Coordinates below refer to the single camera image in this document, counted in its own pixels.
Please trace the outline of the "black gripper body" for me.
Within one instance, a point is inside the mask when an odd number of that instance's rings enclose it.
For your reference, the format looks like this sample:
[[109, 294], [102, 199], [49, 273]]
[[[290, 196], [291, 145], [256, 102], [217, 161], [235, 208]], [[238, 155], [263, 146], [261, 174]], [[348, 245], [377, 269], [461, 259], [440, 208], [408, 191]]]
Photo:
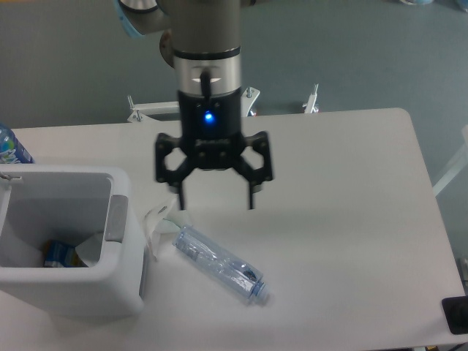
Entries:
[[181, 137], [178, 148], [186, 155], [181, 172], [201, 170], [242, 171], [246, 147], [241, 132], [241, 90], [209, 97], [178, 92]]

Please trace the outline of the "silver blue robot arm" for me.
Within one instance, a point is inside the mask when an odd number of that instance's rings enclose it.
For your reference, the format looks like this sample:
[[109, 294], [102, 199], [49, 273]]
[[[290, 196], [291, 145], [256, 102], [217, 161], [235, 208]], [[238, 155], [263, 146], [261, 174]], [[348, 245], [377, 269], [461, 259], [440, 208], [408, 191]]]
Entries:
[[241, 127], [241, 10], [255, 1], [115, 1], [131, 37], [165, 31], [175, 70], [181, 136], [156, 137], [155, 179], [185, 208], [184, 180], [193, 170], [234, 169], [248, 184], [249, 208], [273, 180], [266, 131]]

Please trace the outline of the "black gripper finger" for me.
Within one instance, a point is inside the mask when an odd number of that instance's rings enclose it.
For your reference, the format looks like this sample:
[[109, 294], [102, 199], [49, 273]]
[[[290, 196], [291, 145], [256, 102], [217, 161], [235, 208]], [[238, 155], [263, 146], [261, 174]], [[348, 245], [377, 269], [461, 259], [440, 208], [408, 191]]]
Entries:
[[[181, 137], [173, 137], [166, 133], [159, 133], [154, 144], [155, 181], [167, 184], [169, 190], [177, 195], [178, 206], [181, 211], [186, 210], [186, 197], [184, 195], [184, 182], [197, 167], [193, 155], [187, 155], [181, 145]], [[170, 163], [170, 155], [179, 149], [184, 158], [176, 165]]]
[[[246, 150], [260, 158], [256, 165], [243, 156]], [[248, 209], [253, 210], [254, 195], [262, 190], [265, 182], [274, 179], [269, 135], [266, 131], [251, 136], [240, 134], [238, 145], [235, 147], [233, 169], [247, 182]]]

